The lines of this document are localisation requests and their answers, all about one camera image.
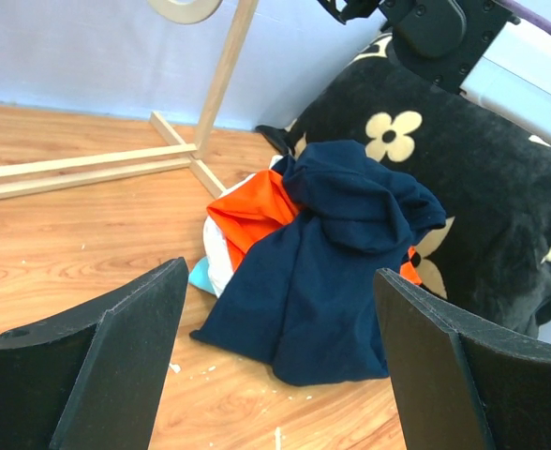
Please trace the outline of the black floral blanket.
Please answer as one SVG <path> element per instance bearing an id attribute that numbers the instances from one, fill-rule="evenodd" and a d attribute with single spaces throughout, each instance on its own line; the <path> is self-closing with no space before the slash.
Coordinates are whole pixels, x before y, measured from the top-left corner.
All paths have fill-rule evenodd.
<path id="1" fill-rule="evenodd" d="M 280 153 L 355 140 L 408 173 L 446 219 L 417 246 L 426 290 L 536 338 L 551 322 L 551 147 L 398 62 L 380 33 L 287 127 L 259 126 Z"/>

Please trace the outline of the teal t shirt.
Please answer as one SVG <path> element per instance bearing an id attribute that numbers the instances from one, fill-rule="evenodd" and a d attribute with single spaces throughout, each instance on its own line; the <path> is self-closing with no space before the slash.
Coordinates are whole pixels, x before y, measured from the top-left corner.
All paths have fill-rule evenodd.
<path id="1" fill-rule="evenodd" d="M 208 275 L 209 263 L 206 257 L 201 258 L 191 270 L 188 283 L 202 291 L 213 294 L 213 286 Z"/>

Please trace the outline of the white pink t shirt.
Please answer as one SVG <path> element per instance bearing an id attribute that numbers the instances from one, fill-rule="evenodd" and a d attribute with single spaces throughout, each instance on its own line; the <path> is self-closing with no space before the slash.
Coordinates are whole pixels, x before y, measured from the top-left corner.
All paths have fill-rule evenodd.
<path id="1" fill-rule="evenodd" d="M 283 175 L 270 167 L 226 189 L 206 211 L 203 245 L 214 294 L 220 296 L 248 251 L 290 224 L 299 209 L 283 187 Z"/>

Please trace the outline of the cream hanger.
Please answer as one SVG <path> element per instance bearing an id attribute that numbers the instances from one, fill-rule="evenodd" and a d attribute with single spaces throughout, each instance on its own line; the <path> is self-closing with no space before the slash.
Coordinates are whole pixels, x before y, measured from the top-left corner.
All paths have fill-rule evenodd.
<path id="1" fill-rule="evenodd" d="M 195 24 L 212 16 L 221 0 L 148 0 L 148 5 L 163 18 L 179 24 Z"/>

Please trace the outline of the orange t shirt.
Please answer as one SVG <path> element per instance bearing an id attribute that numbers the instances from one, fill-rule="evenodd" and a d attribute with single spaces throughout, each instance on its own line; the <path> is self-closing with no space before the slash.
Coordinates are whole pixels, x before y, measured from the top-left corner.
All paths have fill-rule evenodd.
<path id="1" fill-rule="evenodd" d="M 412 257 L 424 221 L 439 210 L 408 175 L 375 162 L 363 169 L 268 169 L 211 202 L 203 228 L 215 295 L 373 301 L 373 277 L 389 269 L 423 284 Z"/>

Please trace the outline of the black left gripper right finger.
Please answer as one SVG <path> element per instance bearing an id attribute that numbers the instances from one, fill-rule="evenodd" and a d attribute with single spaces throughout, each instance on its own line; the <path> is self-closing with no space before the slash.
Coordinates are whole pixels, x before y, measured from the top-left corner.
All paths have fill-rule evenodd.
<path id="1" fill-rule="evenodd" d="M 374 280 L 408 449 L 551 450 L 551 344 L 456 307 L 390 269 Z"/>

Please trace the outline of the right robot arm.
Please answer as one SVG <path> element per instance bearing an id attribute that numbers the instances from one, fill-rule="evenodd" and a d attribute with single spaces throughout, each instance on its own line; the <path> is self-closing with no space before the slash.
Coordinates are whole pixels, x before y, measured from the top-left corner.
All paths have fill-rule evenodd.
<path id="1" fill-rule="evenodd" d="M 339 23 L 379 11 L 403 67 L 551 145 L 551 19 L 520 1 L 323 1 Z"/>

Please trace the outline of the navy blue t shirt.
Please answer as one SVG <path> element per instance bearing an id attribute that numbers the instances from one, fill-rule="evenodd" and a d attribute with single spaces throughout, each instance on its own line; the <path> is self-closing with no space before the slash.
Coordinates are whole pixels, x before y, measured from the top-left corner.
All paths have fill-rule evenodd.
<path id="1" fill-rule="evenodd" d="M 191 337 L 295 386 L 386 378 L 373 279 L 444 226 L 442 205 L 355 141 L 313 142 L 276 168 L 299 215 L 250 248 Z"/>

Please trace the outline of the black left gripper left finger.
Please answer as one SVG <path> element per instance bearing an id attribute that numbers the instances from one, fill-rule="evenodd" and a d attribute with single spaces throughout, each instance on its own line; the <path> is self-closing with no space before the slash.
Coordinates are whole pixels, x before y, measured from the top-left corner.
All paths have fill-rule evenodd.
<path id="1" fill-rule="evenodd" d="M 145 449 L 186 298 L 172 259 L 0 335 L 0 449 Z"/>

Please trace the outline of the wooden clothes rack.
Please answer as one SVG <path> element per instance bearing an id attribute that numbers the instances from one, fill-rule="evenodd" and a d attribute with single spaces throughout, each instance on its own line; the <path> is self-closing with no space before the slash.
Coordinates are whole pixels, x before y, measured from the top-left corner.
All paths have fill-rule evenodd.
<path id="1" fill-rule="evenodd" d="M 219 197 L 208 142 L 257 5 L 236 6 L 191 139 L 158 111 L 142 122 L 0 107 L 0 201 L 181 169 Z"/>

